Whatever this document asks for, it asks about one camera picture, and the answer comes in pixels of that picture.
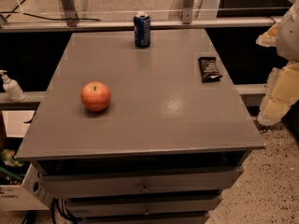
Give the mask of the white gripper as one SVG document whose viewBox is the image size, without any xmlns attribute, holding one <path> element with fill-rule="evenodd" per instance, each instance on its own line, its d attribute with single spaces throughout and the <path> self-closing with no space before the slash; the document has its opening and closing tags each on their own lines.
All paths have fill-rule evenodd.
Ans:
<svg viewBox="0 0 299 224">
<path fill-rule="evenodd" d="M 299 100 L 299 0 L 282 17 L 280 24 L 273 24 L 258 36 L 256 44 L 277 46 L 278 55 L 290 61 L 281 69 L 272 69 L 260 105 L 258 122 L 263 126 L 273 126 Z"/>
</svg>

